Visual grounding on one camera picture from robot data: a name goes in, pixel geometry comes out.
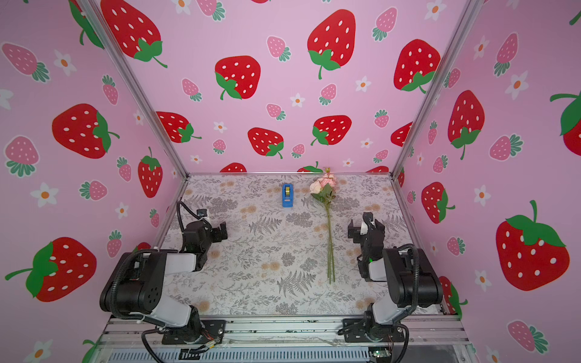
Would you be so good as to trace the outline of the artificial pink flower bouquet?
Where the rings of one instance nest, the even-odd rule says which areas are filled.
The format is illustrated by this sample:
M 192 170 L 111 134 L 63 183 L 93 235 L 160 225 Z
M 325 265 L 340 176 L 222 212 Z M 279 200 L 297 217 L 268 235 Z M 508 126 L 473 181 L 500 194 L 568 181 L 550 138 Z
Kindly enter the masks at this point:
M 330 168 L 325 168 L 323 176 L 318 178 L 310 185 L 310 194 L 319 201 L 320 204 L 325 208 L 326 218 L 327 218 L 327 229 L 328 229 L 328 245 L 327 245 L 327 275 L 328 283 L 333 284 L 336 280 L 335 278 L 335 266 L 334 266 L 334 242 L 332 235 L 331 226 L 331 204 L 336 198 L 337 181 L 334 174 L 331 172 Z

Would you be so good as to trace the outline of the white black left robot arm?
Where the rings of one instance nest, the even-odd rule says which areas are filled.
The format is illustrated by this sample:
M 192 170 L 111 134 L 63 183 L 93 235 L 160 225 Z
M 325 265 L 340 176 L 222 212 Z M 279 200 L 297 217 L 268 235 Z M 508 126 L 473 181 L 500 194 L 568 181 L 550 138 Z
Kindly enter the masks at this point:
M 206 220 L 191 222 L 182 236 L 181 251 L 149 249 L 122 255 L 99 304 L 117 319 L 154 325 L 164 345 L 213 346 L 222 342 L 225 321 L 202 320 L 198 308 L 173 299 L 163 286 L 171 275 L 201 271 L 212 244 L 228 238 L 227 225 L 213 228 Z

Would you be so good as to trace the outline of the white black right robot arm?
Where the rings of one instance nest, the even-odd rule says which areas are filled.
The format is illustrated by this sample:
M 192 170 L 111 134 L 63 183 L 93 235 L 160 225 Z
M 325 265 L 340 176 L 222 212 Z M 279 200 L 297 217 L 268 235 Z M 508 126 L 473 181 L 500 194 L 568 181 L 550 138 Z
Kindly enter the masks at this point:
M 367 282 L 385 283 L 388 295 L 372 302 L 363 318 L 343 320 L 338 332 L 348 343 L 387 342 L 405 339 L 402 321 L 417 308 L 439 305 L 443 288 L 428 257 L 414 244 L 386 248 L 386 227 L 372 213 L 363 213 L 360 227 L 348 226 L 348 238 L 360 245 L 360 276 Z

